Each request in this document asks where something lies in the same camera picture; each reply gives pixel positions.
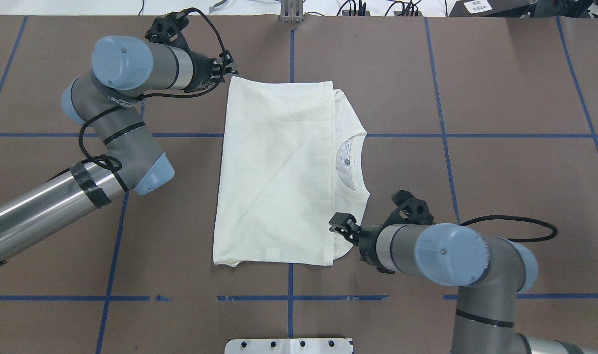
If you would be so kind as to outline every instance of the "gray robotic arm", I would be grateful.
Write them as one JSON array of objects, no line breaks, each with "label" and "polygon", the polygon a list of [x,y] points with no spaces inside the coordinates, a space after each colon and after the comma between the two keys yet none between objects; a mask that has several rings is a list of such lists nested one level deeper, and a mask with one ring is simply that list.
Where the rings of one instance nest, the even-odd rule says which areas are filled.
[{"label": "gray robotic arm", "polygon": [[[145,195],[169,181],[174,170],[133,107],[146,97],[196,97],[210,92],[235,64],[218,36],[220,60],[193,52],[180,32],[186,9],[155,19],[150,43],[132,36],[106,36],[96,43],[92,70],[77,78],[61,97],[65,113],[82,125],[81,150],[87,157],[47,183],[0,206],[0,266],[9,258],[133,189]],[[143,94],[177,89],[194,94]],[[93,127],[107,153],[91,156],[83,132]]]},{"label": "gray robotic arm", "polygon": [[330,230],[358,246],[361,259],[382,273],[459,287],[451,354],[598,354],[513,331],[516,293],[530,289],[538,274],[528,248],[466,226],[434,225],[425,202],[407,191],[393,195],[393,202],[398,208],[382,225],[363,228],[353,215],[336,213]]}]

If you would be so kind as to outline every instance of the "white label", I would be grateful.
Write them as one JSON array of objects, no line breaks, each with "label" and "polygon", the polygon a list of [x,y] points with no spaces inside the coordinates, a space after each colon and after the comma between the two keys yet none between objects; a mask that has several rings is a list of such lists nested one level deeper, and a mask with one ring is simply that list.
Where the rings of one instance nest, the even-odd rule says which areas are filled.
[{"label": "white label", "polygon": [[493,10],[487,0],[473,0],[464,3],[469,13],[483,13],[485,11]]}]

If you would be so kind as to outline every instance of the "blue joint cap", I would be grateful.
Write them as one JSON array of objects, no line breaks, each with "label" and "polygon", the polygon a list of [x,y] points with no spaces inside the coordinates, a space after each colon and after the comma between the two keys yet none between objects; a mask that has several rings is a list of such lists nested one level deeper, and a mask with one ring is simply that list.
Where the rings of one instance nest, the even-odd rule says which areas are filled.
[{"label": "blue joint cap", "polygon": [[83,124],[85,124],[85,121],[81,118],[81,116],[78,115],[78,113],[76,112],[76,108],[74,108],[74,103],[72,103],[72,87],[74,86],[74,83],[76,82],[76,80],[74,80],[65,89],[65,92],[63,92],[63,95],[61,96],[61,107],[63,107],[63,112],[65,112],[65,114],[68,117],[70,117],[73,121],[75,121],[79,125],[83,125]]},{"label": "blue joint cap", "polygon": [[521,289],[519,289],[518,292],[529,291],[530,288],[532,288],[535,284],[537,276],[539,276],[539,265],[537,264],[537,258],[535,258],[535,255],[533,255],[532,251],[530,251],[530,249],[523,244],[512,242],[511,240],[507,240],[503,237],[500,238],[511,244],[517,253],[519,253],[521,261],[524,262],[524,270],[526,271],[526,275],[524,279],[524,285],[521,287]]},{"label": "blue joint cap", "polygon": [[415,261],[434,283],[464,287],[477,281],[489,266],[489,247],[469,227],[437,224],[419,235]]},{"label": "blue joint cap", "polygon": [[146,195],[171,180],[172,177],[174,177],[174,168],[164,152],[133,190],[139,195]]},{"label": "blue joint cap", "polygon": [[133,36],[101,38],[91,54],[91,68],[104,85],[128,90],[138,88],[150,77],[153,59],[150,48]]}]

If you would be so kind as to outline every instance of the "white t-shirt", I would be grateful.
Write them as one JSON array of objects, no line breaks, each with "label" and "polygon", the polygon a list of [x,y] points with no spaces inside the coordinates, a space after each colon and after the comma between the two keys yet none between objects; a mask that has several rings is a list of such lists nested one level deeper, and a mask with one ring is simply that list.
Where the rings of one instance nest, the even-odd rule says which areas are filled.
[{"label": "white t-shirt", "polygon": [[332,265],[352,245],[329,231],[335,212],[360,223],[366,131],[332,82],[229,86],[214,264]]}]

